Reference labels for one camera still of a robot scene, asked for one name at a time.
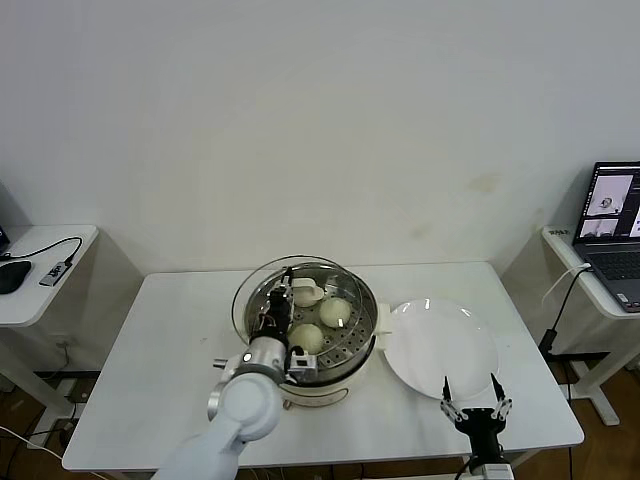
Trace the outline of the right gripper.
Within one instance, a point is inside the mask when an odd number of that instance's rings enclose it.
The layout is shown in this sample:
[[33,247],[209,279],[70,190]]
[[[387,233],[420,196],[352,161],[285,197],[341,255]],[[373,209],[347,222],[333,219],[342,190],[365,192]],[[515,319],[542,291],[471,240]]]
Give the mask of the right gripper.
[[452,423],[457,423],[457,430],[468,437],[472,455],[476,458],[501,457],[498,435],[503,431],[503,422],[513,404],[493,373],[490,378],[497,400],[495,408],[466,408],[461,412],[452,401],[448,377],[444,377],[440,409]]

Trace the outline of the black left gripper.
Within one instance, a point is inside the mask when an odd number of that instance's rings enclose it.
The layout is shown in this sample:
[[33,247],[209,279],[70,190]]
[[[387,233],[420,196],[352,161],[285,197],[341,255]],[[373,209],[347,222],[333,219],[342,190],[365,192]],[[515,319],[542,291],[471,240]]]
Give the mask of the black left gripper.
[[258,327],[252,334],[252,340],[268,337],[288,345],[288,330],[293,315],[293,279],[294,272],[287,266],[280,281],[280,287],[268,294],[268,308],[258,315]]

